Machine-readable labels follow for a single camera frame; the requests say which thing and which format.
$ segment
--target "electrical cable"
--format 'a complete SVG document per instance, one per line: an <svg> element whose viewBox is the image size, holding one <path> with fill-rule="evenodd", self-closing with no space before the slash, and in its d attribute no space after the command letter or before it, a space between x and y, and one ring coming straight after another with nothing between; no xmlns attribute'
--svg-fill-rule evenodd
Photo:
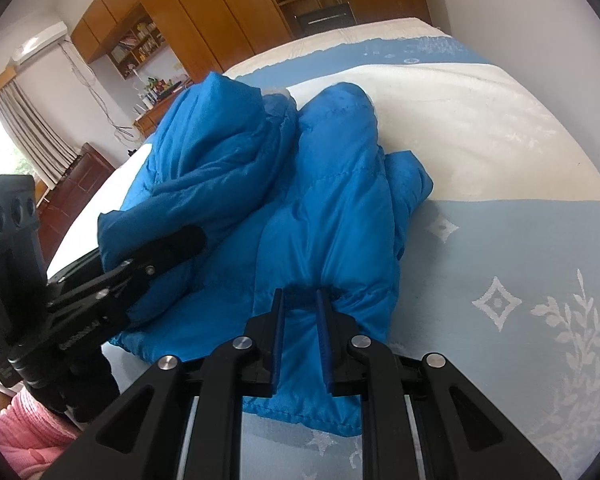
<svg viewBox="0 0 600 480"><path fill-rule="evenodd" d="M74 45L69 40L63 40L62 42L69 43L71 46ZM96 89L93 87L93 83L95 83L98 80L96 78L95 72L91 69L91 67L88 64L85 63L85 66L87 67L87 69L91 73L91 77L93 78L93 83L90 83L87 80L87 78L85 77L85 75L82 73L82 71L76 65L73 57L65 50L63 44L60 45L60 50L62 50L62 53L64 54L64 56L67 58L67 60L71 64L71 66L72 66L71 71L76 76L76 79L80 82L81 85L83 85L85 88L87 88L87 90L89 90L89 93L91 94L91 97L93 97L93 100L96 101L96 104L100 107L100 109L106 115L107 121L114 129L114 134L116 136L116 139L121 144L125 145L125 147L127 147L127 148L129 147L129 144L133 147L137 147L138 141L140 140L139 136L127 131L127 130L132 130L133 127L132 126L120 126L120 125L116 124L113 121L113 119L111 118L111 116L109 115L109 109L107 108L106 102L104 102L104 99L100 96L100 94L98 94Z"/></svg>

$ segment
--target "pink blanket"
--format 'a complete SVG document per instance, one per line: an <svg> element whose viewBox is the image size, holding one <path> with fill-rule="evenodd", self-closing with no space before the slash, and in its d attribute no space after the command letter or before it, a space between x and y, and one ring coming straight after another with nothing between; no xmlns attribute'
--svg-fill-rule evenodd
<svg viewBox="0 0 600 480"><path fill-rule="evenodd" d="M0 412L0 452L24 479L44 471L79 433L24 389Z"/></svg>

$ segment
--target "wooden desk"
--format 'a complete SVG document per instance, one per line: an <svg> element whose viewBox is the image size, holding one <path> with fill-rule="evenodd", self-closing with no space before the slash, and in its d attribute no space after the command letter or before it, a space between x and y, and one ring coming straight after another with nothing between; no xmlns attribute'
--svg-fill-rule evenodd
<svg viewBox="0 0 600 480"><path fill-rule="evenodd" d="M151 110L145 113L142 117L138 117L134 121L134 126L144 136L145 139L150 136L158 127L158 124L160 124L160 121L167 113L176 97L180 95L180 92L182 92L182 90L175 91L169 97L163 99L153 108L151 108Z"/></svg>

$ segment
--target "bed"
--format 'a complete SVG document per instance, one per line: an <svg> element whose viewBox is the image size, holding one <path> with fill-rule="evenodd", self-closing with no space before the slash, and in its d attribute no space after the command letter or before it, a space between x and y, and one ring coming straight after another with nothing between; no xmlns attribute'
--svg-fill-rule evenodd
<svg viewBox="0 0 600 480"><path fill-rule="evenodd" d="M564 480L600 452L600 175L506 72L414 18L325 32L227 76L288 88L298 107L339 81L376 108L388 153L412 150L435 183L414 215L389 343L446 354ZM96 247L151 139L69 229L53 275ZM146 364L106 346L126 388ZM360 437L244 415L243 479L362 477Z"/></svg>

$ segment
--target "window curtain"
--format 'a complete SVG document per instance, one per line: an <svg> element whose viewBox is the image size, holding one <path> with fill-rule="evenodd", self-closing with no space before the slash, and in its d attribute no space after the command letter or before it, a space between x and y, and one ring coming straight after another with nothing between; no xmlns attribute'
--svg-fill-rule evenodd
<svg viewBox="0 0 600 480"><path fill-rule="evenodd" d="M0 120L44 183L55 187L77 153L51 129L16 81L0 90Z"/></svg>

